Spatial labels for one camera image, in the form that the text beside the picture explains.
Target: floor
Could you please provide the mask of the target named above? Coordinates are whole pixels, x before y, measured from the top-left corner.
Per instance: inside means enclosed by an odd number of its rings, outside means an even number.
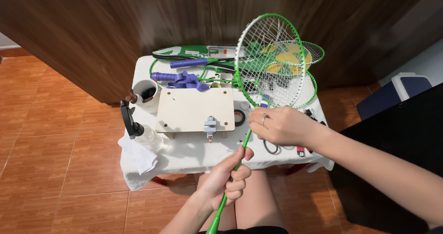
[[[130,192],[117,140],[120,109],[101,104],[36,57],[0,65],[0,233],[156,234],[195,191],[191,174]],[[336,131],[360,121],[369,87],[318,93]],[[346,221],[324,169],[270,182],[291,234],[375,234]]]

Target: white cup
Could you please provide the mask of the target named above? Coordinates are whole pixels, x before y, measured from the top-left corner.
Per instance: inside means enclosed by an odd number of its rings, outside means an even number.
[[[152,100],[143,103],[141,94],[145,90],[152,87],[156,88],[156,92],[154,93]],[[137,102],[135,103],[136,106],[151,114],[158,112],[161,88],[158,86],[156,82],[154,82],[153,80],[141,80],[140,82],[134,85],[134,88],[132,90],[134,91],[134,94],[137,95]]]

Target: woman's right hand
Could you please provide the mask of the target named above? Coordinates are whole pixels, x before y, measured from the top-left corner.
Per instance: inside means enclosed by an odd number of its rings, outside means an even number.
[[[264,120],[263,113],[268,114]],[[261,140],[267,140],[280,146],[298,146],[315,149],[328,127],[311,119],[292,107],[261,108],[256,107],[249,113],[249,127]]]

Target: table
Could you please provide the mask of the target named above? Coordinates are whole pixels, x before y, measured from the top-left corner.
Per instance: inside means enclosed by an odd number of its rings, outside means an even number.
[[[143,79],[149,79],[149,67],[154,60],[155,59],[152,56],[144,56],[138,59],[132,85]],[[246,99],[237,89],[232,90],[234,108],[241,109],[240,103],[246,101]],[[299,108],[299,110],[304,111],[306,108],[313,109],[313,116],[318,121],[326,122],[322,107],[317,97],[315,97],[315,99],[307,106]],[[156,114],[150,114],[136,108],[132,116],[134,121],[138,123],[149,125],[152,128],[155,126]],[[158,163],[154,169],[146,174],[139,175],[135,164],[124,150],[122,150],[121,153],[120,166],[129,188],[133,191],[140,189],[159,174],[210,172],[213,166],[229,154],[232,154],[238,148],[241,141],[244,140],[247,132],[248,124],[245,123],[240,127],[236,127],[234,131],[228,134],[227,138],[223,138],[221,134],[216,134],[212,143],[208,142],[206,133],[204,132],[177,133],[173,140],[160,134],[164,137],[165,148],[156,153],[158,156]],[[333,161],[315,152],[312,154],[305,152],[306,156],[300,157],[297,155],[296,147],[279,147],[279,151],[276,154],[270,154],[264,149],[263,141],[258,139],[255,134],[251,135],[248,147],[254,151],[255,156],[250,161],[244,160],[243,163],[251,169],[262,169],[273,165],[287,163],[316,163],[313,166],[310,166],[308,171],[315,171],[322,166],[331,170],[334,166]]]

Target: white wall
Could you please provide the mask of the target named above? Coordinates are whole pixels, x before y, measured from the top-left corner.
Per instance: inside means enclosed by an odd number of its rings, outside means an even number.
[[[407,63],[378,81],[381,86],[389,83],[391,78],[400,72],[415,72],[429,78],[432,86],[443,82],[443,39],[409,60]]]
[[[14,43],[11,39],[8,39],[5,35],[0,32],[0,50],[9,49],[9,48],[17,48],[20,45]]]

